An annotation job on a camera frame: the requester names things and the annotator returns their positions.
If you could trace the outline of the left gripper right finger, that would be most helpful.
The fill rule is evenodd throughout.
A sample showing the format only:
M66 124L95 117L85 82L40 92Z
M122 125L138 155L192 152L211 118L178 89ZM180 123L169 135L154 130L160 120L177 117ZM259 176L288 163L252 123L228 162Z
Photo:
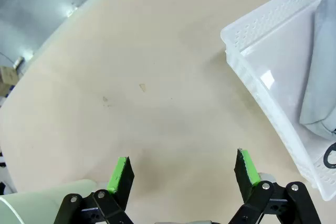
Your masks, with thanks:
M321 222L305 184L282 187L263 179L247 150L237 150L234 172L244 203L230 223L260 223L265 215L275 215L280 223Z

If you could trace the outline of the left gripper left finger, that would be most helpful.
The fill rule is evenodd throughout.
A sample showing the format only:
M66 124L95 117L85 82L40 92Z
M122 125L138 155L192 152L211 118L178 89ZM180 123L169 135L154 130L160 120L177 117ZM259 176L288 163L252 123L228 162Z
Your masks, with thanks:
M83 197L68 194L64 197L54 223L132 223L126 214L134 172L128 157L120 157L105 189Z

